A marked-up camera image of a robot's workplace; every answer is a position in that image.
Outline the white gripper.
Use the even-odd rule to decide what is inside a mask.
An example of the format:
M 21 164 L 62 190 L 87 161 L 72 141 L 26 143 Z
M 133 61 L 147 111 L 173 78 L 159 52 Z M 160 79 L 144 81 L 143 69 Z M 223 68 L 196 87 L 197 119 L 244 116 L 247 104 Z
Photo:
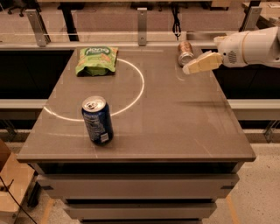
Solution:
M 245 67 L 244 41 L 248 31 L 233 33 L 229 36 L 217 36 L 213 42 L 217 45 L 218 52 L 207 51 L 197 59 L 193 59 L 183 66 L 185 74 L 196 74 L 217 69 L 223 61 L 226 67 Z

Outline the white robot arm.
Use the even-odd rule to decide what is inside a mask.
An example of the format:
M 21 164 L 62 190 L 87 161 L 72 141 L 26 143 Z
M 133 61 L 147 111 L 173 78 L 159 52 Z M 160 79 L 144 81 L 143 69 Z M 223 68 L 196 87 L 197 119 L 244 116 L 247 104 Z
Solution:
M 213 39 L 218 52 L 202 53 L 183 66 L 185 74 L 196 74 L 225 67 L 265 65 L 280 67 L 280 30 L 278 26 L 242 31 Z

